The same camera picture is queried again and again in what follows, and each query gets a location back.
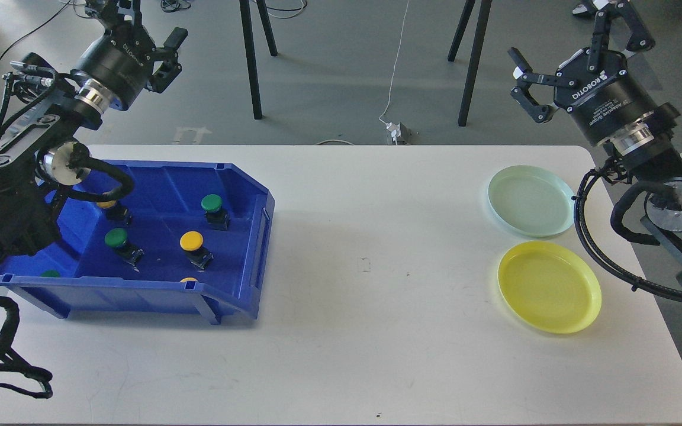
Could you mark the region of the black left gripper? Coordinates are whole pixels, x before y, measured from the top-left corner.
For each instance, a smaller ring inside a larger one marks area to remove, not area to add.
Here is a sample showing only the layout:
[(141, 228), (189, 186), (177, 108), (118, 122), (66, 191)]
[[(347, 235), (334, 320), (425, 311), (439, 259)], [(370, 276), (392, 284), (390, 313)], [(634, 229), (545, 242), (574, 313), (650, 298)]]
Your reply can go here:
[(82, 54), (72, 75), (81, 83), (93, 80), (108, 89), (111, 108), (126, 111), (141, 90), (164, 92), (181, 74), (178, 51), (187, 29), (174, 28), (163, 46), (155, 48), (148, 33), (141, 32), (140, 1), (86, 1), (84, 11), (105, 31)]

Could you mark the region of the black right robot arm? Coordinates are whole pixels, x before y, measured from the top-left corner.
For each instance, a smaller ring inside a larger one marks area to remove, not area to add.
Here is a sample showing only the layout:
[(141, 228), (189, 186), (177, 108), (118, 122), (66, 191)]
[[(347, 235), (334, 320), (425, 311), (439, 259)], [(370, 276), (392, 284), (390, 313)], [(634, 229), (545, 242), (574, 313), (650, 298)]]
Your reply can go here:
[(682, 272), (680, 289), (638, 277), (606, 256), (587, 226), (585, 207), (594, 184), (628, 184), (613, 207), (611, 228), (630, 243), (661, 246), (682, 266), (682, 157), (671, 142), (679, 111), (670, 103), (657, 105), (631, 75), (625, 54), (609, 48), (618, 17), (630, 30), (626, 51), (647, 51), (655, 40), (631, 2), (587, 2), (587, 7), (594, 11), (590, 44), (553, 75), (534, 72), (519, 49), (509, 49), (516, 80), (511, 95), (536, 123), (565, 111), (587, 142), (608, 154), (602, 167), (584, 175), (572, 198), (574, 226), (587, 253), (632, 289), (682, 303)]

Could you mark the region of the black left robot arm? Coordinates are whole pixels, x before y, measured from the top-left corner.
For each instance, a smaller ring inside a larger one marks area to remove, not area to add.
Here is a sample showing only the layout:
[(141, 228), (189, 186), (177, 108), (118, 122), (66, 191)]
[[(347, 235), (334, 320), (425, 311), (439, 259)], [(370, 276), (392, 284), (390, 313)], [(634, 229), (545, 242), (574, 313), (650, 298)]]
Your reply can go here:
[[(143, 26), (139, 1), (87, 1), (104, 27), (70, 73), (38, 54), (12, 62), (0, 110), (0, 264), (34, 256), (60, 240), (57, 219), (68, 199), (113, 202), (134, 189), (118, 167), (95, 159), (74, 137), (96, 130), (108, 108), (127, 110), (144, 89), (161, 93), (181, 73), (188, 32), (176, 27), (158, 47)], [(35, 399), (53, 396), (52, 373), (13, 348), (19, 307), (0, 296), (0, 388)]]

